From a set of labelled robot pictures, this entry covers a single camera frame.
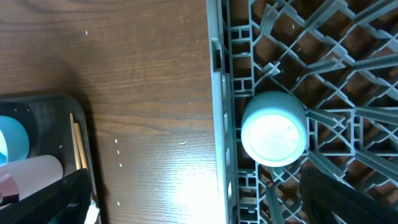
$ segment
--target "wooden stick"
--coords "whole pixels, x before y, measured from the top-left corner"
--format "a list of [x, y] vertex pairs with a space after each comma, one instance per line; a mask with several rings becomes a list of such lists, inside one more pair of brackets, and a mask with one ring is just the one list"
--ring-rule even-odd
[[84, 169], [88, 169], [87, 157], [86, 157], [86, 153], [85, 153], [85, 147], [83, 145], [83, 139], [81, 137], [80, 125], [79, 125], [79, 123], [75, 123], [75, 124], [73, 124], [73, 127], [75, 128], [76, 141], [77, 141], [77, 146], [79, 149], [82, 167]]
[[81, 169], [79, 148], [77, 146], [75, 127], [73, 125], [73, 124], [75, 124], [75, 120], [73, 119], [72, 113], [70, 113], [69, 116], [70, 116], [70, 127], [72, 128], [73, 151], [75, 153], [76, 169]]

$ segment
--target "wooden table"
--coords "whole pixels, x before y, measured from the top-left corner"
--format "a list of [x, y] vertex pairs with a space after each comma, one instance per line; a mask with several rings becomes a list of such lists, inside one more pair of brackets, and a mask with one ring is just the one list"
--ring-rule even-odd
[[0, 2], [0, 94], [77, 96], [105, 223], [217, 222], [207, 30], [205, 1]]

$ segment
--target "light blue cup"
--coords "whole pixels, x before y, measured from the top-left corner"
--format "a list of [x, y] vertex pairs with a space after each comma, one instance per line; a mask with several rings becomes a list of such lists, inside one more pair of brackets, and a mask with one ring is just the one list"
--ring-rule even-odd
[[29, 137], [20, 122], [0, 116], [0, 165], [26, 159], [29, 149]]
[[307, 138], [304, 108], [287, 93], [258, 94], [244, 110], [242, 144], [260, 164], [282, 167], [293, 163], [303, 154]]

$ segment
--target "gray plastic grid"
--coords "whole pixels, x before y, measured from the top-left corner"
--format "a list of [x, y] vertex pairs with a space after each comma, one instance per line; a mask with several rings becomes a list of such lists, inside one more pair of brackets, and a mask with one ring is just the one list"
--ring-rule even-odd
[[[356, 190], [369, 196], [367, 192], [374, 186], [390, 182], [396, 188], [398, 107], [376, 108], [369, 105], [385, 96], [398, 100], [398, 77], [388, 80], [372, 73], [379, 68], [398, 65], [398, 27], [395, 26], [390, 32], [386, 32], [375, 29], [369, 23], [398, 7], [398, 1], [380, 0], [356, 14], [346, 1], [326, 0], [305, 20], [292, 7], [294, 1], [276, 0], [272, 4], [266, 4], [260, 23], [252, 18], [253, 2], [254, 0], [247, 1], [248, 24], [231, 26], [229, 0], [207, 0], [218, 189], [221, 217], [225, 217], [225, 223], [283, 223], [294, 220], [308, 222], [301, 210], [301, 200], [286, 199], [286, 195], [279, 190], [291, 181], [297, 184], [300, 169], [306, 164], [312, 164], [326, 175], [354, 188], [345, 177], [352, 164], [359, 161], [377, 172], [370, 172], [364, 181], [355, 186]], [[320, 26], [338, 11], [352, 21], [349, 28], [341, 38], [323, 35], [319, 31]], [[290, 44], [271, 35], [275, 23], [281, 16], [289, 16], [298, 24], [299, 35]], [[377, 42], [366, 54], [354, 57], [342, 43], [357, 27], [366, 30]], [[296, 44], [305, 34], [312, 35], [328, 46], [328, 51], [316, 62], [305, 63], [299, 57], [298, 52], [301, 48], [298, 49]], [[283, 53], [277, 60], [262, 66], [256, 61], [254, 51], [264, 36], [281, 48]], [[236, 54], [233, 50], [234, 44], [246, 44], [249, 47]], [[392, 53], [378, 57], [379, 52], [385, 49], [390, 49]], [[284, 73], [283, 64], [286, 64], [286, 57], [303, 68], [291, 88], [277, 80], [278, 75]], [[248, 59], [250, 67], [244, 71], [235, 69], [234, 61], [237, 58]], [[347, 68], [345, 75], [337, 83], [329, 82], [322, 77], [324, 73], [344, 68]], [[246, 74], [243, 77], [234, 76], [234, 71]], [[360, 74], [377, 87], [363, 103], [357, 105], [344, 91], [344, 87], [355, 74]], [[237, 119], [237, 110], [241, 108], [236, 105], [237, 102], [243, 99], [244, 108], [244, 104], [259, 93], [257, 88], [264, 82], [272, 83], [278, 86], [279, 90], [297, 97], [295, 90], [303, 85], [307, 77], [321, 82], [327, 91], [311, 108], [303, 104], [307, 110], [308, 146], [302, 157], [286, 167], [264, 167], [258, 163], [255, 163], [254, 168], [239, 167], [242, 155], [238, 155], [240, 120]], [[323, 110], [326, 102], [336, 96], [345, 102], [347, 109]], [[364, 132], [367, 123], [379, 129], [379, 132], [371, 141], [366, 142]], [[320, 136], [320, 127], [327, 129], [329, 133]], [[323, 146], [336, 140], [342, 142], [343, 150], [322, 151]], [[390, 142], [389, 149], [371, 150], [373, 146], [384, 141]], [[342, 160], [333, 162], [333, 156], [339, 156]], [[398, 210], [396, 198], [391, 207]]]

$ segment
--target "gray plastic rack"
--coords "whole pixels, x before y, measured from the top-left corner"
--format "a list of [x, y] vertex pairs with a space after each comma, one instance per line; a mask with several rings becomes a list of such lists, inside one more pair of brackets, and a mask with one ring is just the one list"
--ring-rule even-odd
[[[389, 193], [385, 190], [377, 199], [398, 209], [398, 75], [393, 73], [398, 17], [389, 21], [389, 28], [377, 23], [397, 12], [398, 1], [358, 1], [363, 8], [355, 10], [350, 3], [355, 1], [315, 2], [321, 3], [303, 16], [303, 7], [314, 7], [311, 1], [262, 5], [207, 0], [218, 191], [225, 223], [307, 223], [300, 195], [286, 193], [297, 191], [303, 166], [317, 167], [369, 197], [372, 190], [387, 188]], [[247, 16], [233, 21], [237, 10]], [[336, 16], [345, 19], [338, 21], [344, 23], [340, 30], [324, 26]], [[278, 29], [290, 29], [292, 35]], [[371, 41], [355, 52], [347, 41], [358, 30]], [[319, 43], [322, 51], [306, 52], [308, 41]], [[259, 57], [264, 54], [270, 57]], [[353, 89], [361, 82], [371, 87]], [[244, 105], [268, 90], [297, 97], [307, 112], [306, 151], [285, 167], [264, 167], [245, 155], [241, 145]], [[360, 172], [366, 175], [353, 181]]]

